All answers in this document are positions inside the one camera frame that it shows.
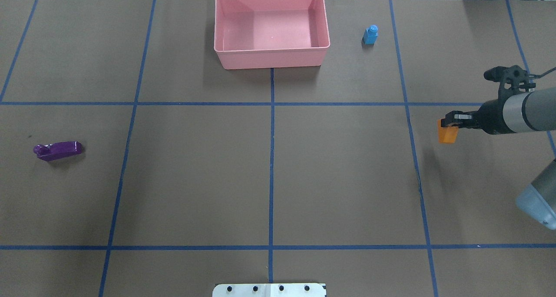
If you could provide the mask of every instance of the blue tape grid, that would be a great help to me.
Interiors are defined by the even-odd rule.
[[[399,48],[399,41],[397,36],[397,28],[395,23],[394,6],[392,1],[389,1],[391,10],[391,20],[394,30],[394,41],[397,52],[397,62],[399,67],[401,87],[403,90],[404,101],[403,102],[276,102],[274,94],[274,68],[270,69],[270,86],[271,86],[271,101],[270,102],[139,102],[139,92],[141,90],[141,81],[143,76],[143,70],[145,68],[145,60],[147,56],[147,49],[149,46],[149,36],[152,27],[153,15],[155,12],[156,0],[152,1],[151,13],[149,16],[149,26],[147,28],[147,34],[145,37],[145,47],[143,48],[143,56],[141,59],[141,67],[139,70],[139,78],[137,80],[137,88],[135,92],[135,99],[132,102],[4,102],[3,98],[6,94],[6,89],[10,83],[10,78],[12,76],[13,69],[16,65],[17,58],[19,56],[21,47],[24,43],[26,33],[31,24],[36,5],[39,0],[34,0],[33,7],[30,11],[29,18],[26,22],[25,28],[23,30],[20,42],[17,46],[14,58],[10,65],[10,70],[6,76],[6,81],[2,87],[2,92],[0,93],[0,105],[54,105],[54,106],[133,106],[131,113],[131,119],[129,122],[129,130],[127,135],[125,153],[122,162],[122,169],[119,178],[119,185],[116,194],[115,206],[113,210],[113,220],[111,222],[109,241],[106,246],[79,246],[79,245],[0,245],[0,250],[102,250],[106,252],[105,263],[103,266],[103,275],[101,278],[101,285],[99,287],[99,297],[103,295],[104,287],[106,283],[106,277],[109,268],[109,258],[112,251],[145,251],[145,250],[268,250],[268,281],[272,283],[273,281],[273,252],[274,250],[427,250],[427,255],[429,257],[429,267],[431,272],[431,281],[433,283],[433,292],[435,297],[438,296],[436,275],[434,270],[434,261],[432,250],[443,250],[443,249],[509,249],[509,248],[556,248],[556,244],[542,244],[542,243],[531,243],[531,244],[446,244],[446,245],[434,245],[431,244],[429,236],[429,228],[427,224],[427,212],[425,209],[425,201],[423,197],[423,188],[421,186],[420,172],[419,172],[419,162],[417,160],[417,153],[415,150],[415,140],[413,137],[413,127],[411,126],[410,119],[410,106],[480,106],[482,103],[452,103],[452,102],[409,102],[407,99],[407,90],[405,87],[405,77],[403,72],[403,65],[401,61],[401,53]],[[506,0],[506,6],[508,8],[508,14],[510,22],[512,24],[512,29],[514,36],[516,38],[516,43],[520,51],[523,63],[526,70],[529,71],[529,66],[527,64],[525,54],[523,52],[520,38],[518,36],[516,25],[514,23],[512,9],[509,0]],[[119,209],[119,201],[121,198],[121,192],[123,187],[123,178],[125,174],[125,169],[127,165],[127,157],[129,153],[129,142],[131,140],[131,134],[133,131],[133,124],[135,121],[135,115],[138,106],[270,106],[271,109],[271,124],[270,124],[270,166],[269,166],[269,203],[268,203],[268,245],[223,245],[223,246],[116,246],[113,245],[113,236],[116,227],[117,214]],[[419,194],[420,194],[420,206],[421,206],[421,216],[423,219],[423,228],[425,233],[425,245],[274,245],[274,132],[275,132],[275,107],[276,106],[403,106],[405,108],[407,117],[407,128],[409,130],[409,138],[411,142],[411,152],[413,154],[413,162],[415,166],[415,172],[417,179],[419,181]],[[554,145],[554,140],[550,132],[547,133],[550,145],[556,156],[556,146]]]
[[[141,58],[141,67],[139,69],[139,79],[137,79],[137,89],[135,89],[135,100],[133,101],[133,110],[131,111],[131,119],[129,121],[129,130],[127,131],[126,149],[123,153],[122,170],[119,174],[118,192],[116,194],[116,202],[112,216],[112,223],[110,225],[110,234],[108,238],[108,245],[106,246],[105,263],[103,267],[103,275],[101,277],[101,285],[99,288],[99,297],[104,294],[106,284],[106,275],[110,262],[110,253],[112,251],[112,244],[114,240],[114,230],[116,228],[116,220],[118,217],[119,200],[122,196],[123,175],[126,172],[127,155],[129,153],[129,141],[131,140],[131,133],[133,132],[133,123],[135,123],[135,114],[137,113],[137,101],[139,99],[139,92],[141,91],[141,81],[143,80],[143,70],[145,69],[145,59],[147,58],[147,49],[149,49],[149,36],[151,35],[152,18],[155,14],[156,0],[152,0],[151,15],[149,18],[149,26],[147,26],[147,36],[145,37],[145,48],[143,48],[143,57]]]
[[[421,202],[421,217],[423,218],[423,229],[425,232],[425,242],[427,243],[427,255],[429,257],[430,277],[433,285],[433,294],[438,297],[437,276],[434,271],[433,249],[430,245],[429,224],[427,223],[427,210],[425,209],[425,198],[423,196],[423,187],[421,186],[421,173],[419,172],[419,162],[417,161],[417,151],[415,151],[415,139],[413,138],[413,127],[411,126],[411,114],[409,112],[409,102],[407,101],[407,90],[405,89],[404,69],[401,63],[400,45],[397,39],[396,18],[394,13],[394,4],[390,3],[390,13],[392,17],[392,28],[394,30],[394,43],[396,44],[397,66],[400,72],[401,89],[404,94],[405,116],[407,117],[407,128],[409,129],[409,141],[411,142],[411,153],[413,154],[413,165],[419,182],[419,198]]]

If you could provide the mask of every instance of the plastic bin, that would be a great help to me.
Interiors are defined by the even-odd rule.
[[[216,0],[214,50],[224,69],[320,66],[324,0]]]

